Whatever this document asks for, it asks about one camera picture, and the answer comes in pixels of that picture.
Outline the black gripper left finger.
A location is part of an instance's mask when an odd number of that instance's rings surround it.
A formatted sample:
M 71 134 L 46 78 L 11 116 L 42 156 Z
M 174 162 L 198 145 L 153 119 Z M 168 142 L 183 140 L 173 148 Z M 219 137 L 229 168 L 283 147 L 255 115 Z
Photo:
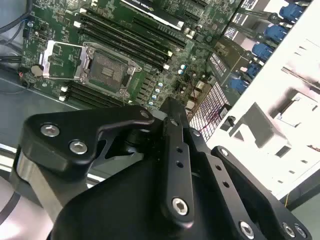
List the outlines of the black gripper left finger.
M 13 170 L 52 221 L 86 189 L 91 167 L 138 157 L 160 162 L 156 208 L 175 227 L 194 223 L 185 108 L 168 97 L 159 110 L 139 105 L 36 114 L 23 124 Z

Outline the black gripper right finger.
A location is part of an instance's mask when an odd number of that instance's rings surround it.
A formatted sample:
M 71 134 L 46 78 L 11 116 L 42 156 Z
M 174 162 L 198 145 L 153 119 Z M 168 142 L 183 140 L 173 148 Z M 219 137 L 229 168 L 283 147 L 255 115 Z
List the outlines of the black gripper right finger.
M 209 149 L 194 128 L 184 129 L 192 163 L 210 186 L 228 240 L 310 240 L 311 233 L 236 157 Z

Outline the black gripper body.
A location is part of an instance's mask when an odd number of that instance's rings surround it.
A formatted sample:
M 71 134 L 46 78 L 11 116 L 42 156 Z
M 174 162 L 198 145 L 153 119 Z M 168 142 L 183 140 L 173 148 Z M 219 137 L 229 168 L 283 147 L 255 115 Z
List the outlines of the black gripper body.
M 158 165 L 141 161 L 73 198 L 60 212 L 53 240 L 231 240 L 217 198 L 192 175 L 195 218 L 183 230 L 160 210 Z

